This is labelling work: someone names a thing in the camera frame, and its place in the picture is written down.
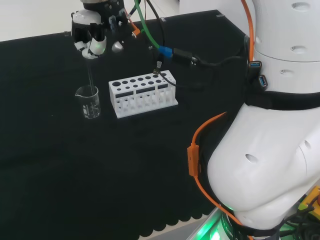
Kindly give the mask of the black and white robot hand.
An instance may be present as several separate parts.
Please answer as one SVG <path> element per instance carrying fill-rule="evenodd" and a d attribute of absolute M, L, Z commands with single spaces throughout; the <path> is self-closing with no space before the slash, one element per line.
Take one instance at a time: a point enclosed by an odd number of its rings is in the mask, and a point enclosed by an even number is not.
<path fill-rule="evenodd" d="M 75 48 L 85 59 L 99 58 L 106 50 L 107 38 L 101 15 L 82 9 L 71 14 L 71 36 Z"/>

